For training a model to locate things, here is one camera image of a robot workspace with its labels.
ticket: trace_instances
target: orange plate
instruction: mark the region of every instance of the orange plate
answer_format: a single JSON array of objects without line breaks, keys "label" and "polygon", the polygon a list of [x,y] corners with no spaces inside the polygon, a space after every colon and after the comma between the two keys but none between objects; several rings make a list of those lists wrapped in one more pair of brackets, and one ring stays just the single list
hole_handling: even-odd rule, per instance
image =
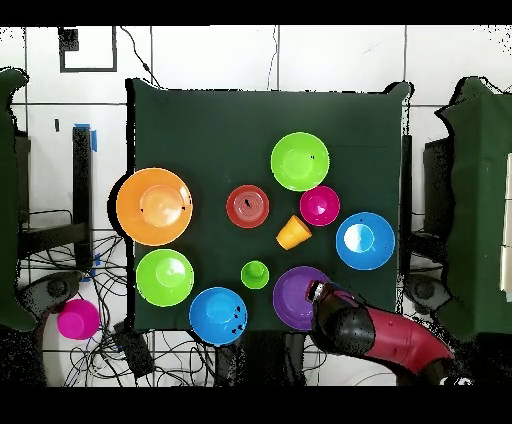
[{"label": "orange plate", "polygon": [[117,219],[126,234],[146,246],[177,239],[192,217],[192,197],[185,183],[166,169],[135,172],[121,186]]}]

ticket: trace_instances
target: green bowl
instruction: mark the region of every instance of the green bowl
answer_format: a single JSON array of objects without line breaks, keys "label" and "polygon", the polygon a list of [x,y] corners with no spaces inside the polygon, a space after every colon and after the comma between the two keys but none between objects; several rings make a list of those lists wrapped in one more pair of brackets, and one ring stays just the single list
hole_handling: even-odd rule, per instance
[{"label": "green bowl", "polygon": [[277,142],[270,157],[276,180],[292,191],[307,191],[320,184],[329,170],[329,152],[314,135],[296,132]]},{"label": "green bowl", "polygon": [[180,252],[157,249],[139,262],[136,281],[139,293],[152,305],[174,306],[192,291],[194,270]]}]

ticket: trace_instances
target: plastic dish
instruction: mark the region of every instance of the plastic dish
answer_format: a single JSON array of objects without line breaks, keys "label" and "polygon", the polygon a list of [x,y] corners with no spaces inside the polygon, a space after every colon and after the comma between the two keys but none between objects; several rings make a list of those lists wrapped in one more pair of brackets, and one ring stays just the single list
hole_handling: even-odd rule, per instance
[{"label": "plastic dish", "polygon": [[283,249],[289,250],[310,238],[311,235],[308,226],[295,215],[292,215],[286,225],[279,231],[276,240]]},{"label": "plastic dish", "polygon": [[234,291],[212,287],[199,293],[192,301],[189,320],[192,330],[206,343],[226,345],[244,332],[247,308]]},{"label": "plastic dish", "polygon": [[117,194],[119,224],[133,240],[162,246],[178,238],[192,217],[192,197],[185,183],[166,169],[135,172]]},{"label": "plastic dish", "polygon": [[172,249],[157,249],[142,258],[136,271],[140,295],[155,306],[174,306],[192,291],[194,270],[188,259]]},{"label": "plastic dish", "polygon": [[310,331],[312,327],[313,305],[306,300],[312,280],[327,283],[329,277],[316,268],[299,266],[286,271],[274,286],[274,310],[281,321],[296,330]]},{"label": "plastic dish", "polygon": [[254,185],[243,185],[231,192],[226,212],[233,224],[241,228],[254,228],[263,224],[268,216],[269,202],[263,190]]},{"label": "plastic dish", "polygon": [[329,225],[340,212],[340,198],[327,186],[316,186],[300,198],[300,213],[306,222],[318,227]]},{"label": "plastic dish", "polygon": [[314,135],[288,134],[274,146],[270,168],[279,184],[288,190],[311,190],[329,171],[329,152]]},{"label": "plastic dish", "polygon": [[371,212],[348,217],[336,233],[336,251],[341,260],[360,271],[384,265],[394,248],[395,234],[391,225]]},{"label": "plastic dish", "polygon": [[265,287],[269,277],[268,268],[260,261],[246,263],[240,272],[242,283],[250,289],[261,289]]},{"label": "plastic dish", "polygon": [[59,333],[68,339],[87,340],[94,336],[100,325],[96,306],[83,299],[66,302],[57,316]]}]

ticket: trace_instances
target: yellow cup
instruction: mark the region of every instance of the yellow cup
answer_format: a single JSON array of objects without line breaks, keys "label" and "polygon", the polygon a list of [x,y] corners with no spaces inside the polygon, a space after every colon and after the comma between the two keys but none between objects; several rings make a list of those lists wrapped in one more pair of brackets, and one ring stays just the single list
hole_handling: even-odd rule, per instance
[{"label": "yellow cup", "polygon": [[295,215],[288,220],[286,225],[279,231],[276,237],[277,242],[285,250],[291,249],[311,237],[311,231]]}]

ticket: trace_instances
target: bowl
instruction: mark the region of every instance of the bowl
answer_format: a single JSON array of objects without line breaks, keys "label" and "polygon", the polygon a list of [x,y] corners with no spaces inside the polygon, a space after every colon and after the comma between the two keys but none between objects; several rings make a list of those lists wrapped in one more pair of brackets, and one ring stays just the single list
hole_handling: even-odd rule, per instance
[{"label": "bowl", "polygon": [[341,208],[340,198],[332,188],[319,185],[301,196],[299,208],[307,223],[322,227],[337,218]]},{"label": "bowl", "polygon": [[206,343],[233,343],[247,325],[247,308],[234,291],[212,287],[199,293],[190,305],[192,330]]},{"label": "bowl", "polygon": [[192,197],[176,174],[161,168],[141,169],[119,189],[116,213],[123,230],[137,243],[162,246],[187,228]]},{"label": "bowl", "polygon": [[380,215],[361,212],[349,216],[336,233],[336,251],[349,267],[371,271],[384,265],[395,248],[391,225]]},{"label": "bowl", "polygon": [[274,146],[270,168],[278,183],[288,190],[311,190],[327,175],[329,152],[322,140],[312,134],[288,134]]},{"label": "bowl", "polygon": [[156,249],[144,256],[135,274],[140,295],[155,306],[174,306],[192,291],[194,270],[188,259],[172,249]]},{"label": "bowl", "polygon": [[231,222],[238,227],[255,228],[263,224],[268,216],[268,197],[259,187],[242,185],[228,196],[226,212]]},{"label": "bowl", "polygon": [[311,281],[329,282],[329,277],[310,266],[299,266],[286,271],[274,286],[274,310],[286,325],[295,330],[310,331],[313,305],[306,300]]}]

